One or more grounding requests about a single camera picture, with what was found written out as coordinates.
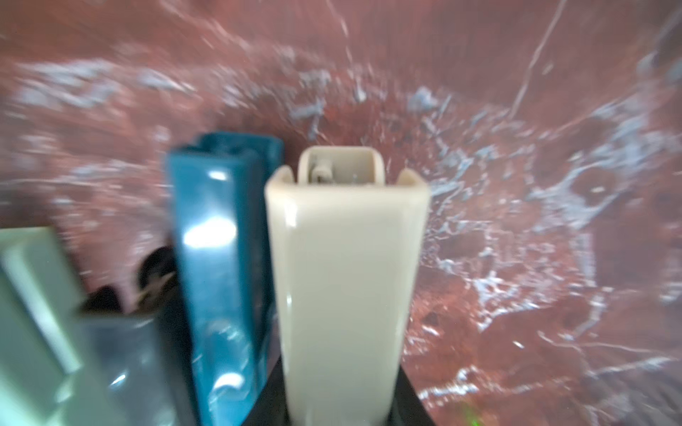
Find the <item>mint green pruning pliers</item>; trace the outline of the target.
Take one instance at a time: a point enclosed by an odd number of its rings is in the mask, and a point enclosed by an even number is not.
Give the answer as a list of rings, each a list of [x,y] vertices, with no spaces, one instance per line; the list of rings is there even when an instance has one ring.
[[[76,313],[85,301],[53,229],[1,232],[1,423],[124,425]]]

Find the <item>teal pruning pliers right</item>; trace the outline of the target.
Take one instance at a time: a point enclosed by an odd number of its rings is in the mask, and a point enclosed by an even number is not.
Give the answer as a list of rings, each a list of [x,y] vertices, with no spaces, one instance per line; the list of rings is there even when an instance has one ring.
[[[265,185],[282,159],[278,138],[232,132],[166,157],[204,425],[242,424],[266,384],[274,284]]]

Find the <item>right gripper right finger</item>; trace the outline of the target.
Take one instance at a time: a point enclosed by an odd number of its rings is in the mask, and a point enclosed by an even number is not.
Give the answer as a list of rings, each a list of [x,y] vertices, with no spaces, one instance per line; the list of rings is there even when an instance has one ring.
[[[392,426],[434,426],[407,374],[399,368],[391,406]]]

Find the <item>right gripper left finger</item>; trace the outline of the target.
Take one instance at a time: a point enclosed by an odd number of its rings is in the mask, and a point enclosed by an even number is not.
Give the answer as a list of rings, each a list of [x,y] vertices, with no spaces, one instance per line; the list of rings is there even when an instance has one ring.
[[[279,358],[242,426],[288,426],[290,424],[282,358]]]

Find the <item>beige pruning pliers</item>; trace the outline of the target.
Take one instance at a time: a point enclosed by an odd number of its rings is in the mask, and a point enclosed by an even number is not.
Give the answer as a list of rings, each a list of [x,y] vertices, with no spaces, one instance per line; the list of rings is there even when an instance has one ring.
[[[265,187],[289,420],[383,425],[431,191],[369,147],[310,147]]]

